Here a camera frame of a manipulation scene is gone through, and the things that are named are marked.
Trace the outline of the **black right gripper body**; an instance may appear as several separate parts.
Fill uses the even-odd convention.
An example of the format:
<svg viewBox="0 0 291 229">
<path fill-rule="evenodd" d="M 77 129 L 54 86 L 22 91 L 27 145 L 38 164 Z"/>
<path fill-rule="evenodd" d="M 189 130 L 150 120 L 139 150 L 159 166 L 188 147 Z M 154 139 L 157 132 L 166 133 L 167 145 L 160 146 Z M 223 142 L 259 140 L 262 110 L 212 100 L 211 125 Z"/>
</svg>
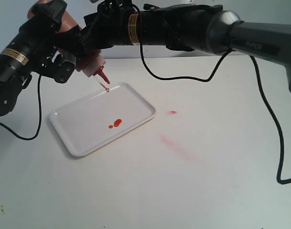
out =
<svg viewBox="0 0 291 229">
<path fill-rule="evenodd" d="M 128 19 L 134 13 L 130 0 L 105 0 L 97 12 L 84 16 L 83 48 L 86 51 L 132 45 L 128 35 Z"/>
</svg>

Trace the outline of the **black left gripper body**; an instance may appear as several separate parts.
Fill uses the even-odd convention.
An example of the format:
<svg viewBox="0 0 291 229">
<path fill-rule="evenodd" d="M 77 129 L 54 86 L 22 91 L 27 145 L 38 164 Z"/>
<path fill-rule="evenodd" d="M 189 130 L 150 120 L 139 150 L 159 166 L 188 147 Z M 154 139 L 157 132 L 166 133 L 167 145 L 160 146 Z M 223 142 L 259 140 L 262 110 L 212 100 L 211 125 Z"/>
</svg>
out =
<svg viewBox="0 0 291 229">
<path fill-rule="evenodd" d="M 28 20 L 19 29 L 26 39 L 30 71 L 52 78 L 57 83 L 68 81 L 76 61 L 68 52 L 52 60 L 61 45 L 57 32 L 61 29 L 66 7 L 67 3 L 63 0 L 36 3 L 29 10 Z"/>
</svg>

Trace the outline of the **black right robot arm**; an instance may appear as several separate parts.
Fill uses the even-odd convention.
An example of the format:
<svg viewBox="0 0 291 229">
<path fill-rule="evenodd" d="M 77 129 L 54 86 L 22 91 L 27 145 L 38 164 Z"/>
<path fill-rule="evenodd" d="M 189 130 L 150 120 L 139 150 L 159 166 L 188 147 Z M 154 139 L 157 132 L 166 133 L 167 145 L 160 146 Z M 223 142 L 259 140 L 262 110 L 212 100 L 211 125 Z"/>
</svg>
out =
<svg viewBox="0 0 291 229">
<path fill-rule="evenodd" d="M 57 34 L 55 45 L 77 58 L 137 44 L 215 55 L 233 50 L 284 66 L 291 92 L 291 25 L 245 22 L 222 5 L 146 4 L 140 10 L 129 0 L 106 0 L 84 22 L 83 29 Z"/>
</svg>

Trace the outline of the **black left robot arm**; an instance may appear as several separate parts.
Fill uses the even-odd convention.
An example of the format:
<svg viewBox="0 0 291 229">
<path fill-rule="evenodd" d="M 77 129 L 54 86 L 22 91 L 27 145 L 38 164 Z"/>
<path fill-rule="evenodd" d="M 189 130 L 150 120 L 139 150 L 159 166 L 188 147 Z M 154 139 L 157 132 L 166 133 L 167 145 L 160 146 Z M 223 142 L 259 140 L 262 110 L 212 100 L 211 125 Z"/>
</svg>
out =
<svg viewBox="0 0 291 229">
<path fill-rule="evenodd" d="M 36 4 L 34 14 L 20 26 L 18 34 L 0 53 L 0 117 L 11 112 L 22 90 L 28 87 L 32 72 L 65 83 L 75 70 L 76 58 L 71 53 L 57 52 L 57 32 L 67 4 L 52 0 Z"/>
</svg>

